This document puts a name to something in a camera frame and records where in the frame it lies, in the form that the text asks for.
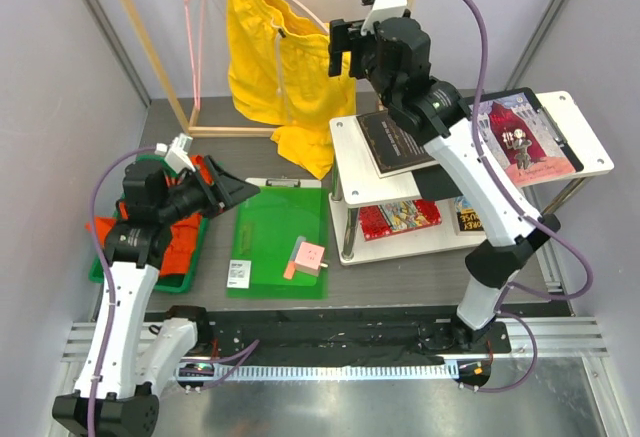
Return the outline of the illustrated red castle book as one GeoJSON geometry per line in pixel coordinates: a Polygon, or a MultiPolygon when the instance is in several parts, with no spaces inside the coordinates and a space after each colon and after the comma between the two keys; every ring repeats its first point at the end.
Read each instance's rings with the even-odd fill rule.
{"type": "Polygon", "coordinates": [[[487,148],[518,187],[557,180],[583,169],[528,88],[484,95],[478,127],[487,148]]]}

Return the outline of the orange blue highlighter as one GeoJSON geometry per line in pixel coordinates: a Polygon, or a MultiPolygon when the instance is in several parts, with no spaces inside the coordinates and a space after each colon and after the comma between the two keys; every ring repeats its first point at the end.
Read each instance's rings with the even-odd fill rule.
{"type": "Polygon", "coordinates": [[[294,274],[296,272],[296,268],[295,268],[295,259],[296,256],[299,252],[300,246],[303,242],[306,241],[306,238],[304,236],[298,236],[295,244],[293,246],[293,249],[291,251],[290,257],[287,261],[287,265],[285,267],[285,270],[283,272],[283,278],[286,280],[292,280],[294,277],[294,274]]]}

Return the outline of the green clipboard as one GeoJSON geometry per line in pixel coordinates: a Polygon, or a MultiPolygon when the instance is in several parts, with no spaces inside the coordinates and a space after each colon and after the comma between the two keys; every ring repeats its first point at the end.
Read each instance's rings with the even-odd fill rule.
{"type": "Polygon", "coordinates": [[[260,192],[237,207],[226,293],[234,299],[323,300],[328,271],[285,277],[299,241],[328,247],[328,194],[319,180],[249,178],[260,192]]]}

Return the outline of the black hardcover book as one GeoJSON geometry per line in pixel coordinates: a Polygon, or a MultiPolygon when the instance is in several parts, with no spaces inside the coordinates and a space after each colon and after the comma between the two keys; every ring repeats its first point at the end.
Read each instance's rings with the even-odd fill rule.
{"type": "Polygon", "coordinates": [[[356,122],[380,178],[437,164],[386,111],[357,115],[356,122]]]}

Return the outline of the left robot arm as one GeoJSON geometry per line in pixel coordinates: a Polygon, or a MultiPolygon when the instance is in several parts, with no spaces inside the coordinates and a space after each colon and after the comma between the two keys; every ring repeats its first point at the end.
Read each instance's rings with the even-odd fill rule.
{"type": "Polygon", "coordinates": [[[52,416],[76,436],[150,436],[160,397],[189,353],[205,354],[213,329],[204,308],[174,306],[145,350],[139,349],[147,304],[159,279],[174,224],[215,218],[257,195],[211,157],[191,161],[169,182],[166,164],[140,159],[124,171],[125,208],[97,242],[104,295],[82,372],[74,390],[56,397],[52,416]]]}

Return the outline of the white two-tier shelf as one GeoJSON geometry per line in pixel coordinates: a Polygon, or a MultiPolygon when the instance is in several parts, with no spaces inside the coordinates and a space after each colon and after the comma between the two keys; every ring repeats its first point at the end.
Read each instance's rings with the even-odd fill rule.
{"type": "MultiPolygon", "coordinates": [[[[614,169],[612,159],[568,92],[539,93],[537,97],[584,165],[582,171],[572,176],[573,179],[589,179],[614,169]]],[[[354,116],[332,119],[330,130],[335,164],[329,204],[342,264],[355,265],[470,248],[484,240],[481,233],[456,233],[451,204],[447,200],[437,203],[442,217],[438,226],[366,240],[359,225],[359,209],[417,199],[420,197],[418,187],[409,173],[384,178],[378,176],[354,116]]]]}

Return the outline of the red treehouse book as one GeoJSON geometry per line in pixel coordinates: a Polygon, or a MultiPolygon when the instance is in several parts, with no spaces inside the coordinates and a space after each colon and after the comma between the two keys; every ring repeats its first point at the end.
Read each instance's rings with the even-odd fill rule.
{"type": "Polygon", "coordinates": [[[362,207],[359,222],[364,239],[373,241],[438,226],[442,217],[434,202],[417,199],[362,207]]]}

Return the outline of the pink cube power adapter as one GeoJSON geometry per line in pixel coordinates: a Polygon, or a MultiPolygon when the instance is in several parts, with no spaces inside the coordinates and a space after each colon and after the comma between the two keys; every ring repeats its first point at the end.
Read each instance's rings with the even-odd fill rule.
{"type": "Polygon", "coordinates": [[[328,264],[325,262],[326,248],[304,241],[300,244],[293,260],[294,269],[307,275],[318,277],[328,264]]]}

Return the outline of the aluminium rail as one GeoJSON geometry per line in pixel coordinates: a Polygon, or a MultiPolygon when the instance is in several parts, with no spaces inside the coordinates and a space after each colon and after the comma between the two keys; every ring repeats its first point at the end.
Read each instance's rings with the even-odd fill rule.
{"type": "Polygon", "coordinates": [[[362,380],[436,372],[469,373],[474,361],[503,357],[584,357],[606,354],[590,318],[497,320],[478,341],[455,342],[449,320],[419,308],[211,312],[200,325],[175,317],[133,337],[115,327],[104,339],[98,325],[73,325],[63,358],[83,362],[83,388],[94,376],[114,392],[172,375],[180,364],[203,364],[214,378],[232,380],[362,380]]]}

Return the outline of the yellow shorts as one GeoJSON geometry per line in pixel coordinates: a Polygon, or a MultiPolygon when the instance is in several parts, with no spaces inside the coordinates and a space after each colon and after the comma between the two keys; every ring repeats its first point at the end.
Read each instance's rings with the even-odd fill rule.
{"type": "Polygon", "coordinates": [[[234,106],[274,126],[278,154],[317,179],[331,170],[329,122],[356,111],[348,59],[329,77],[329,38],[285,0],[227,0],[228,83],[234,106]]]}

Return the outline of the black yellow treehouse book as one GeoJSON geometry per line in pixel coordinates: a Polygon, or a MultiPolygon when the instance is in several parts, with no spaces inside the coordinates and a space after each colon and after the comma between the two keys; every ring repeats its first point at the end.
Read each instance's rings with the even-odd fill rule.
{"type": "Polygon", "coordinates": [[[482,222],[464,196],[455,197],[451,202],[453,228],[458,235],[483,234],[482,222]]]}

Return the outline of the pink wire hanger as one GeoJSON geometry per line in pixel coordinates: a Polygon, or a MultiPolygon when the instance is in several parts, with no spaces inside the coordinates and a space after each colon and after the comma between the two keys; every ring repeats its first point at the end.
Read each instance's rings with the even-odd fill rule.
{"type": "Polygon", "coordinates": [[[192,117],[195,117],[201,109],[203,36],[206,0],[199,0],[198,3],[197,32],[194,32],[194,25],[190,7],[191,1],[192,0],[182,0],[182,4],[184,9],[185,29],[191,66],[191,80],[193,90],[192,117]]]}

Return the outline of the green plastic tray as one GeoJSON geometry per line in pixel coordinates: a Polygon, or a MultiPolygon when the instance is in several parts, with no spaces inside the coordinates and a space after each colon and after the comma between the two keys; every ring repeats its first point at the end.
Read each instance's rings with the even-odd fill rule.
{"type": "MultiPolygon", "coordinates": [[[[164,163],[160,156],[143,154],[137,156],[135,161],[145,160],[157,162],[158,165],[154,165],[159,166],[165,172],[167,184],[170,187],[173,185],[177,174],[164,163]]],[[[107,232],[116,223],[116,217],[120,216],[127,216],[124,203],[116,204],[114,217],[96,217],[96,230],[101,245],[105,242],[107,232]]],[[[191,289],[208,227],[209,220],[199,214],[172,225],[172,240],[165,253],[158,281],[154,287],[155,291],[184,294],[191,289]]],[[[103,268],[98,257],[94,258],[88,272],[88,279],[94,283],[103,283],[104,281],[103,268]]]]}

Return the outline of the orange shorts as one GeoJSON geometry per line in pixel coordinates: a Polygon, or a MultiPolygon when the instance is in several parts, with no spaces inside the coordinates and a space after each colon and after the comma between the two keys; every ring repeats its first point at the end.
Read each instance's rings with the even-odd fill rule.
{"type": "Polygon", "coordinates": [[[188,273],[203,218],[193,214],[171,223],[161,216],[185,181],[158,157],[138,158],[125,168],[116,214],[96,216],[85,224],[87,231],[96,232],[108,264],[151,265],[160,278],[188,273]]]}

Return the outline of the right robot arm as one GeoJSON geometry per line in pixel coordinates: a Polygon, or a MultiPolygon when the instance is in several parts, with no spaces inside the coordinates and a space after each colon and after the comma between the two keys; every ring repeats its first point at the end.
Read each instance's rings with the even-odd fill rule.
{"type": "Polygon", "coordinates": [[[430,46],[428,34],[409,16],[371,29],[363,21],[333,20],[328,74],[340,74],[348,53],[350,76],[372,85],[396,125],[425,148],[479,216],[486,238],[465,258],[471,277],[451,320],[453,343],[472,352],[486,342],[507,284],[560,222],[531,206],[483,149],[472,106],[452,84],[431,76],[430,46]]]}

